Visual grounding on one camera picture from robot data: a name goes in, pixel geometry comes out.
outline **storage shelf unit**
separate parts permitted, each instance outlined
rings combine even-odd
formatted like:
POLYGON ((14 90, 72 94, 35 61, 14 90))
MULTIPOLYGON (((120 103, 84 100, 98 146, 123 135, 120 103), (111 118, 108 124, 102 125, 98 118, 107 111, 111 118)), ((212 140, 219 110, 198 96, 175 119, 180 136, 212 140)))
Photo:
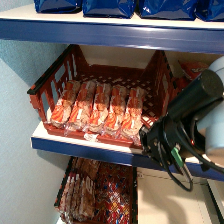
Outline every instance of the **storage shelf unit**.
MULTIPOLYGON (((110 163, 163 170, 148 157, 142 156, 141 150, 139 149, 49 135, 42 122, 40 122, 31 136, 31 144, 34 149, 110 163)), ((196 158, 189 158, 186 162, 193 176, 224 181, 224 175, 215 172, 214 170, 202 172, 200 164, 196 158)), ((171 171, 176 172, 174 167, 171 167, 171 171)))
MULTIPOLYGON (((82 12, 38 14, 31 4, 0 13, 0 39, 222 54, 224 23, 142 20, 136 14, 132 19, 90 19, 82 12)), ((41 123, 31 142, 35 149, 161 169, 140 151, 51 136, 41 123)), ((215 171, 203 173, 197 160, 188 160, 188 167, 194 176, 224 181, 215 171)))
POLYGON ((224 53, 224 23, 83 18, 78 14, 38 14, 34 4, 0 13, 0 38, 224 53))

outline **wrapped bread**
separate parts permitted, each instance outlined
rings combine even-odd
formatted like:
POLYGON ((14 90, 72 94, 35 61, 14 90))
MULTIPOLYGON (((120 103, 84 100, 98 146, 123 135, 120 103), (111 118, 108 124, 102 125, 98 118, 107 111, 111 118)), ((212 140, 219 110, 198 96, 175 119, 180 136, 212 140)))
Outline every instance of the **wrapped bread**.
POLYGON ((95 89, 96 83, 94 81, 84 82, 81 85, 78 97, 67 123, 67 130, 82 130, 89 122, 95 89))
POLYGON ((78 81, 71 80, 66 83, 62 96, 55 105, 51 115, 50 121, 55 127, 62 128, 68 121, 79 89, 80 82, 78 81))
POLYGON ((81 193, 81 203, 79 207, 79 221, 84 221, 86 219, 92 219, 95 210, 95 184, 87 176, 84 178, 82 193, 81 193))
POLYGON ((129 94, 124 120, 121 126, 121 135, 137 140, 139 129, 142 127, 141 114, 145 91, 140 87, 132 88, 129 94))
POLYGON ((108 116, 110 103, 111 85, 97 83, 96 95, 94 99, 93 112, 89 124, 86 128, 92 132, 102 133, 104 122, 108 116))
POLYGON ((125 112, 125 98, 127 96, 127 88, 124 86, 114 86, 112 89, 112 97, 110 100, 110 108, 108 118, 104 125, 104 133, 113 137, 117 137, 125 112))

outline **black cable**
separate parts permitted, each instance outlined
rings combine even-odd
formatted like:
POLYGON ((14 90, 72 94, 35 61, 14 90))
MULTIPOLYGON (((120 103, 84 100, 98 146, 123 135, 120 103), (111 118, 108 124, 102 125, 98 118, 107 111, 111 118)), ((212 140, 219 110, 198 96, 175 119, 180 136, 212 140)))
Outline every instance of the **black cable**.
POLYGON ((189 179, 189 183, 190 183, 190 188, 185 187, 171 172, 170 169, 168 167, 168 164, 164 161, 163 159, 163 155, 161 152, 161 143, 158 143, 158 151, 159 151, 159 156, 162 162, 162 165, 164 167, 164 169, 166 170, 166 172, 169 174, 169 176, 171 177, 171 179, 178 185, 180 186, 182 189, 184 189, 185 191, 191 192, 193 190, 193 182, 190 178, 190 176, 188 175, 188 173, 186 172, 187 178, 189 179))
MULTIPOLYGON (((186 135, 186 132, 183 128, 183 126, 180 125, 180 128, 182 129, 183 133, 186 135)), ((199 155, 197 152, 194 151, 191 143, 186 142, 186 140, 180 135, 179 132, 177 132, 177 135, 179 137, 179 139, 181 140, 181 144, 193 155, 195 156, 200 162, 204 163, 205 165, 209 166, 210 168, 220 172, 220 173, 224 173, 224 168, 221 168, 217 165, 215 165, 214 163, 208 161, 207 159, 203 158, 201 155, 199 155)))

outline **plastic wrapping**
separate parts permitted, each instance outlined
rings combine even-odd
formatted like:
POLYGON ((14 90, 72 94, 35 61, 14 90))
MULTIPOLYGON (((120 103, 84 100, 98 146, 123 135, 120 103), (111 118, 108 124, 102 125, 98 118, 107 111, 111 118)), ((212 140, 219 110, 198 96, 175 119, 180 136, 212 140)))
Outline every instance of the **plastic wrapping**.
POLYGON ((203 62, 183 62, 179 61, 179 64, 183 70, 184 75, 189 80, 194 80, 198 75, 200 75, 208 65, 203 62))
POLYGON ((195 20, 198 0, 139 0, 142 18, 195 20))
POLYGON ((82 0, 34 0, 35 9, 42 13, 63 13, 80 11, 82 0))
POLYGON ((84 0, 83 14, 87 17, 131 18, 137 0, 84 0))
POLYGON ((64 127, 65 123, 68 121, 72 106, 75 102, 76 95, 80 89, 80 82, 78 81, 68 81, 65 85, 65 89, 62 96, 55 105, 55 109, 51 115, 51 123, 57 128, 64 127))
POLYGON ((111 85, 97 83, 96 94, 89 124, 85 131, 92 131, 101 134, 103 125, 108 116, 108 107, 110 103, 111 85))
POLYGON ((104 125, 103 134, 109 134, 118 137, 121 123, 124 119, 126 107, 125 98, 127 96, 127 88, 124 86, 114 86, 110 100, 109 115, 104 125))
POLYGON ((95 89, 96 83, 94 81, 84 82, 81 85, 78 97, 66 125, 65 135, 69 131, 82 130, 84 126, 89 123, 95 89))
POLYGON ((139 129, 142 127, 141 114, 145 90, 140 87, 132 88, 121 126, 121 135, 132 139, 135 144, 140 145, 138 138, 139 129))
POLYGON ((87 176, 83 180, 82 193, 81 193, 81 203, 79 206, 79 221, 84 221, 86 219, 92 219, 95 210, 95 184, 87 176))
POLYGON ((224 21, 223 0, 198 0, 196 9, 198 18, 204 21, 224 21))

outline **shelf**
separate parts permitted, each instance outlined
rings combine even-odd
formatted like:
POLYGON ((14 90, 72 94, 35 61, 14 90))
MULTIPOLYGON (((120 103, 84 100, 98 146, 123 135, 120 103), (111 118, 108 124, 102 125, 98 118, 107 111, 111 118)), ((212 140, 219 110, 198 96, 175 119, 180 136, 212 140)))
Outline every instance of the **shelf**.
POLYGON ((207 185, 194 184, 192 193, 183 191, 166 174, 152 176, 150 170, 138 178, 138 223, 219 223, 207 185))
POLYGON ((208 183, 219 207, 220 213, 224 219, 224 183, 214 180, 208 180, 208 183))
MULTIPOLYGON (((40 122, 31 136, 31 144, 32 148, 44 151, 162 170, 160 166, 152 162, 148 157, 142 156, 139 149, 49 135, 42 122, 40 122)), ((186 162, 193 176, 224 181, 224 175, 213 170, 202 172, 197 159, 189 158, 186 162)), ((174 167, 171 167, 171 171, 176 172, 174 167)))
POLYGON ((224 53, 224 23, 83 18, 38 14, 34 4, 0 13, 0 38, 67 44, 224 53))

